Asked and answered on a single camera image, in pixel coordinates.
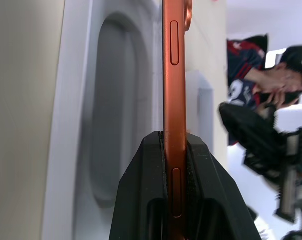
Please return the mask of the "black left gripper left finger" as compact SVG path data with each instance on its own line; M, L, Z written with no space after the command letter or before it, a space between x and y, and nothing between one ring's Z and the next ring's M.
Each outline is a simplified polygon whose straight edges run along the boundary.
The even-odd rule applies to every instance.
M170 169L164 133L152 132L120 179L109 240L171 240Z

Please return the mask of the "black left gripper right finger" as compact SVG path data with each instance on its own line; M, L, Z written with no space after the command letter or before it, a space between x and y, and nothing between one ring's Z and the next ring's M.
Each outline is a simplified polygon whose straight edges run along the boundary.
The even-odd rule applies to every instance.
M187 136L188 240L262 240L241 192L200 137Z

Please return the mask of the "orange smartphone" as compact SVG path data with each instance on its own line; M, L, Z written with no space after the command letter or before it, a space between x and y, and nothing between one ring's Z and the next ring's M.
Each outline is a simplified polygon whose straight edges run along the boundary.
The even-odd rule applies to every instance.
M162 0L163 135L168 192L168 240L188 240L185 33L193 0Z

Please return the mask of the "white phone box base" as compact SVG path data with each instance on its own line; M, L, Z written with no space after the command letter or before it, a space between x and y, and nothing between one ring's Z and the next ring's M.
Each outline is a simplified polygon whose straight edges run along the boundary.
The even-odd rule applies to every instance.
M109 240L162 104L162 0L65 0L41 240Z

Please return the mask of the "black and silver equipment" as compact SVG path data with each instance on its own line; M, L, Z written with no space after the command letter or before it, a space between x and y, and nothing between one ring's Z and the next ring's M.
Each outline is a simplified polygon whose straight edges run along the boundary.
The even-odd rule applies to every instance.
M263 115L244 106L226 102L219 105L226 130L246 149L244 165L278 191L275 214L294 223L302 186L302 127L294 132L278 132L275 112L273 104L267 105Z

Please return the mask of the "person in dark jersey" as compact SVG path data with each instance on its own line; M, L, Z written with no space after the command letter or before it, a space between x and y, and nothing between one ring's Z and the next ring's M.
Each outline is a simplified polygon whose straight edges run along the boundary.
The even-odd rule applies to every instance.
M302 49L288 48L280 63L265 68L267 48L267 35L227 40L227 101L259 115L268 104L287 108L302 95Z

